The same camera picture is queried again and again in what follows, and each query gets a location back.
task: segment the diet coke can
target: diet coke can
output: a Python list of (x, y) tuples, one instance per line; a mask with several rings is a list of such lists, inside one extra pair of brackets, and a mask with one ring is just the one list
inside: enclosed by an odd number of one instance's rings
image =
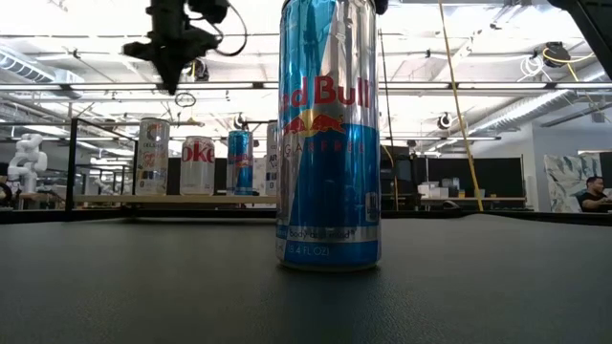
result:
[(187, 137), (181, 157), (181, 194), (214, 193), (214, 143), (210, 138)]

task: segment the robotic arm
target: robotic arm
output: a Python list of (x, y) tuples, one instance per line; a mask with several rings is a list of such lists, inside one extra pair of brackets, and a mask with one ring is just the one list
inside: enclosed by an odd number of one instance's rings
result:
[(47, 170), (47, 155), (40, 152), (38, 146), (42, 143), (42, 136), (38, 134), (25, 134), (16, 144), (17, 152), (9, 163), (9, 181), (18, 183), (25, 177), (25, 192), (33, 193), (36, 190), (36, 172)]
[[(202, 14), (202, 17), (189, 18), (184, 11), (185, 3), (191, 11)], [(374, 3), (376, 13), (383, 14), (389, 0), (374, 0)], [(196, 57), (205, 56), (210, 49), (216, 50), (223, 39), (191, 26), (190, 21), (206, 20), (214, 27), (225, 19), (230, 7), (233, 8), (228, 0), (151, 0), (151, 6), (146, 8), (153, 22), (153, 31), (147, 34), (151, 43), (126, 44), (123, 53), (153, 62), (162, 77), (164, 89), (174, 95), (185, 65)], [(242, 49), (244, 45), (238, 52), (225, 55), (240, 54)]]

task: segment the yellow cable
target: yellow cable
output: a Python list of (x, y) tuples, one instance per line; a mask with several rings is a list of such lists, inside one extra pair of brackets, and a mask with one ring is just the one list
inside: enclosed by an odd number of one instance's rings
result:
[(386, 152), (386, 155), (389, 156), (389, 159), (391, 160), (391, 170), (393, 171), (393, 179), (395, 181), (395, 211), (400, 210), (400, 205), (399, 205), (399, 201), (398, 201), (398, 177), (395, 175), (395, 163), (393, 162), (393, 157), (391, 157), (391, 153), (389, 153), (389, 150), (386, 149), (385, 146), (382, 146), (382, 149), (384, 149), (384, 151)]
[(478, 200), (478, 210), (480, 212), (484, 211), (482, 206), (482, 195), (480, 194), (480, 187), (478, 186), (478, 180), (476, 179), (476, 171), (474, 170), (474, 160), (471, 156), (470, 151), (470, 143), (468, 142), (468, 136), (466, 135), (466, 128), (463, 125), (463, 117), (461, 116), (461, 110), (459, 109), (459, 96), (457, 96), (457, 84), (455, 82), (455, 73), (452, 69), (452, 59), (450, 57), (450, 46), (448, 45), (448, 36), (447, 36), (447, 24), (444, 19), (444, 10), (442, 8), (442, 0), (438, 0), (438, 7), (440, 8), (440, 16), (442, 17), (442, 31), (444, 32), (444, 43), (447, 46), (447, 59), (448, 59), (448, 67), (450, 70), (450, 84), (452, 85), (452, 94), (455, 98), (455, 108), (457, 110), (457, 118), (459, 118), (459, 125), (461, 126), (461, 135), (463, 136), (463, 143), (466, 146), (466, 152), (468, 153), (468, 163), (470, 164), (470, 173), (471, 179), (474, 183), (474, 194), (476, 195), (476, 200)]
[(576, 63), (576, 62), (581, 62), (581, 61), (584, 61), (587, 58), (591, 58), (591, 57), (595, 56), (595, 54), (590, 53), (589, 55), (587, 55), (585, 57), (577, 58), (575, 60), (560, 60), (560, 59), (552, 58), (549, 55), (547, 55), (546, 52), (548, 52), (548, 51), (549, 51), (548, 48), (544, 49), (542, 51), (542, 55), (544, 55), (544, 57), (548, 58), (549, 60), (555, 61), (555, 62), (558, 62), (558, 63)]
[[(570, 70), (570, 73), (572, 74), (572, 76), (574, 77), (574, 80), (576, 82), (580, 82), (580, 79), (578, 79), (578, 76), (576, 75), (576, 71), (574, 71), (574, 67), (572, 67), (571, 63), (567, 64), (567, 68)], [(589, 94), (586, 94), (586, 97), (589, 99), (589, 101), (593, 104), (593, 106), (595, 106), (595, 109), (605, 118), (605, 120), (607, 120), (608, 122), (612, 123), (612, 121), (610, 121), (610, 119), (603, 113), (602, 110), (600, 110), (600, 107), (597, 106), (597, 103), (593, 100), (593, 98), (591, 98), (591, 96), (589, 96)]]

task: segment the white robot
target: white robot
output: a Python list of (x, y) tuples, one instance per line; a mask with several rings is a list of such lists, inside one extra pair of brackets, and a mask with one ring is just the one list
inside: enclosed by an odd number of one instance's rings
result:
[(113, 189), (110, 185), (105, 184), (103, 181), (100, 180), (100, 178), (96, 177), (94, 179), (94, 184), (96, 186), (99, 186), (100, 188), (100, 193), (102, 195), (111, 195), (111, 196), (115, 196), (117, 195), (115, 192), (113, 192)]
[(41, 152), (38, 148), (42, 143), (42, 136), (38, 134), (25, 134), (21, 140), (17, 142), (17, 153), (9, 163), (9, 182), (13, 188), (19, 187), (19, 180), (24, 177), (25, 193), (36, 192), (37, 172), (47, 170), (47, 155)]

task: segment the blue and silver can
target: blue and silver can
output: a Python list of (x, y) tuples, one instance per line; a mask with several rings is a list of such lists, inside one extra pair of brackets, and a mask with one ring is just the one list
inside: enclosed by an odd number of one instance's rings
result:
[(252, 133), (231, 131), (228, 135), (227, 194), (252, 195)]
[(371, 0), (288, 0), (280, 24), (276, 256), (298, 269), (381, 258)]

